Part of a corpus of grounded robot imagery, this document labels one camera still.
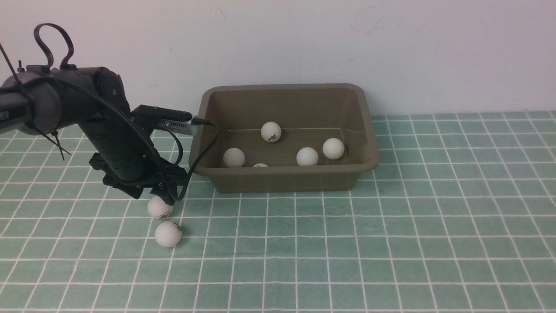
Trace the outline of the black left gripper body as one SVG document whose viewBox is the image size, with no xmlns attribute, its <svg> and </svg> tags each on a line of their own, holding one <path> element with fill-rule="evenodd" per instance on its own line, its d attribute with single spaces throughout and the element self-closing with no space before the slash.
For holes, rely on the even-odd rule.
<svg viewBox="0 0 556 313">
<path fill-rule="evenodd" d="M 139 199 L 145 189 L 151 189 L 151 194 L 158 196 L 165 204 L 173 206 L 178 201 L 178 186 L 186 186 L 188 173 L 186 169 L 159 158 L 160 169 L 149 158 L 137 160 L 114 161 L 113 167 L 103 159 L 99 153 L 93 154 L 89 161 L 94 170 L 105 173 L 103 184 L 120 190 L 133 199 Z"/>
</svg>

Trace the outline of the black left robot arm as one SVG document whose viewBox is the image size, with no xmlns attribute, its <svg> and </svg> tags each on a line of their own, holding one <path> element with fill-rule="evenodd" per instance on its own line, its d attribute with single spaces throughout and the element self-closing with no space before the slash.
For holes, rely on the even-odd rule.
<svg viewBox="0 0 556 313">
<path fill-rule="evenodd" d="M 1 133 L 43 136 L 65 154 L 57 133 L 77 125 L 96 149 L 89 164 L 105 173 L 106 186 L 135 199 L 150 188 L 169 205 L 181 200 L 185 193 L 178 188 L 186 189 L 187 171 L 161 157 L 151 133 L 178 133 L 193 116 L 145 105 L 132 110 L 120 75 L 69 63 L 75 48 L 62 27 L 38 24 L 33 35 L 47 63 L 20 66 L 1 85 Z"/>
</svg>

